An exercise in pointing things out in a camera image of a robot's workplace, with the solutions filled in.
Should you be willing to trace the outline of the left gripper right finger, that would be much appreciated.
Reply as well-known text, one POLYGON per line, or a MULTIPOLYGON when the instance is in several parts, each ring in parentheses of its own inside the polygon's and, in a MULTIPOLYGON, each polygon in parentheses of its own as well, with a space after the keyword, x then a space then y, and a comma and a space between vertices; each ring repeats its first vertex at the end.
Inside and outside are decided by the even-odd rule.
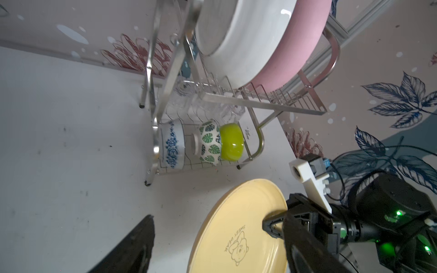
POLYGON ((292 273, 349 271, 290 212, 285 213, 282 231, 286 257, 292 273))

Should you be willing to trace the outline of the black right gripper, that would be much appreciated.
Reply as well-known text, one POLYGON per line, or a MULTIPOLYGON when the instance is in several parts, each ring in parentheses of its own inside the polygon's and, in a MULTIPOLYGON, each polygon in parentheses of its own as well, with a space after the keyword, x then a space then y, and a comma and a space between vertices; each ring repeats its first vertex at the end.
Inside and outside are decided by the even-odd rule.
POLYGON ((284 238, 279 227, 287 213, 297 219, 311 235, 320 241, 331 254, 339 254, 340 244, 345 239, 345 219, 339 207, 334 206, 332 213, 308 199, 301 193, 293 193, 286 201, 288 210, 274 213, 262 222, 262 229, 273 238, 284 238))

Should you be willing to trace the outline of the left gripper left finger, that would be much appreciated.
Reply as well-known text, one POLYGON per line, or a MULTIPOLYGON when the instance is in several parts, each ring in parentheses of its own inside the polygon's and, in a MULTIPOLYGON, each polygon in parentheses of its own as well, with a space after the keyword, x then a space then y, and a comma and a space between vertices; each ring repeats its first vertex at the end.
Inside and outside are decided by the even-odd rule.
POLYGON ((154 217, 147 215, 134 229, 90 270, 91 273, 145 273, 154 247, 154 217))

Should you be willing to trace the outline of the yellow bear plate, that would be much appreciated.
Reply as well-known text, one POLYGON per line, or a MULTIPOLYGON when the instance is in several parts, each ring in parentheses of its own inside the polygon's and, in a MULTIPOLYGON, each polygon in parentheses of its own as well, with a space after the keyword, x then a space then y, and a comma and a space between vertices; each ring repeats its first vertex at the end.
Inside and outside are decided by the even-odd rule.
POLYGON ((203 222, 190 254, 189 273, 284 273, 281 239, 262 228, 266 217, 285 212, 286 200, 271 181, 254 179, 229 190, 203 222))

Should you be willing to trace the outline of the steel two-tier dish rack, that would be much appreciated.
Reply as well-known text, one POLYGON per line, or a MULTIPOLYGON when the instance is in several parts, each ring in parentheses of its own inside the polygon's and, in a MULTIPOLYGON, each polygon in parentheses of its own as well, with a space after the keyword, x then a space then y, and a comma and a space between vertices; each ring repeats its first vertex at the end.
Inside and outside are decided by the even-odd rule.
POLYGON ((149 106, 151 115, 152 129, 152 158, 147 167, 145 178, 145 186, 152 185, 155 177, 167 171, 166 167, 161 166, 160 152, 162 151, 159 145, 159 127, 162 123, 162 117, 167 108, 170 95, 173 92, 173 87, 176 84, 178 73, 176 67, 183 64, 183 60, 188 61, 188 66, 191 68, 193 80, 190 82, 193 85, 208 87, 209 91, 201 89, 195 92, 201 102, 212 103, 213 106, 230 105, 243 106, 247 109, 255 131, 258 135, 259 145, 256 152, 250 152, 248 146, 245 146, 245 151, 248 155, 244 161, 239 160, 235 163, 237 169, 242 169, 248 163, 258 158, 265 147, 265 137, 262 132, 263 127, 270 123, 274 118, 278 117, 283 112, 309 114, 321 116, 327 112, 319 96, 315 92, 315 87, 325 80, 333 71, 340 56, 341 42, 348 35, 342 25, 338 23, 336 18, 328 16, 325 28, 322 32, 323 36, 330 42, 331 57, 327 66, 313 80, 310 81, 303 71, 298 72, 298 77, 303 89, 297 93, 286 92, 283 89, 278 89, 274 92, 262 94, 257 93, 257 88, 242 87, 233 89, 231 84, 226 87, 220 86, 218 83, 202 83, 198 67, 195 64, 195 59, 191 47, 188 45, 189 39, 194 37, 194 24, 198 21, 202 1, 188 1, 186 4, 187 15, 182 17, 179 2, 174 1, 176 15, 179 25, 182 29, 181 34, 176 35, 175 51, 170 62, 170 69, 163 79, 162 92, 155 92, 154 76, 152 75, 153 57, 155 56, 155 48, 158 39, 160 22, 164 1, 157 1, 154 11, 154 20, 152 25, 152 37, 149 42, 149 53, 147 56, 147 64, 145 68, 145 79, 142 85, 141 99, 139 107, 143 109, 146 105, 149 106))

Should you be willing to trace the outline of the white patterned plate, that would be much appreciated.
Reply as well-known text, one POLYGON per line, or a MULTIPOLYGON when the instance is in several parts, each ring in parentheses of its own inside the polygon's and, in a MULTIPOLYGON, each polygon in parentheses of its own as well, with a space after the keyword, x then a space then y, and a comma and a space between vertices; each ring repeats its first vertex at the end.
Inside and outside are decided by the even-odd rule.
POLYGON ((221 84, 240 88, 271 58, 296 1, 204 1, 195 29, 201 59, 221 84))

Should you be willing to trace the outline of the pink plate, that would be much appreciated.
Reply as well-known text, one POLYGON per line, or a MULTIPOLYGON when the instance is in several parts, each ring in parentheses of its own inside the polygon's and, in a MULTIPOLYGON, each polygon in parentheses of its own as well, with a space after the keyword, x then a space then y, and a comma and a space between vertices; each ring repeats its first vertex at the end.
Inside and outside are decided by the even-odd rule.
POLYGON ((297 1, 278 47, 261 72, 246 85, 248 90, 276 91, 303 68, 322 36, 331 3, 330 0, 297 1))

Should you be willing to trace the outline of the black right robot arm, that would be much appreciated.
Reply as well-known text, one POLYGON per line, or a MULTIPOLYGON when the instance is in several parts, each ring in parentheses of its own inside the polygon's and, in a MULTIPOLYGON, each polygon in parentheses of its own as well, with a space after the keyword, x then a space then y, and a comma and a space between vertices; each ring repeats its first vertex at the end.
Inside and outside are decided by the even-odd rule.
POLYGON ((296 193, 287 211, 266 217, 263 230, 285 243, 293 273, 344 273, 340 246, 373 242, 379 263, 395 273, 437 270, 437 210, 427 194, 376 170, 348 193, 347 205, 327 211, 296 193))

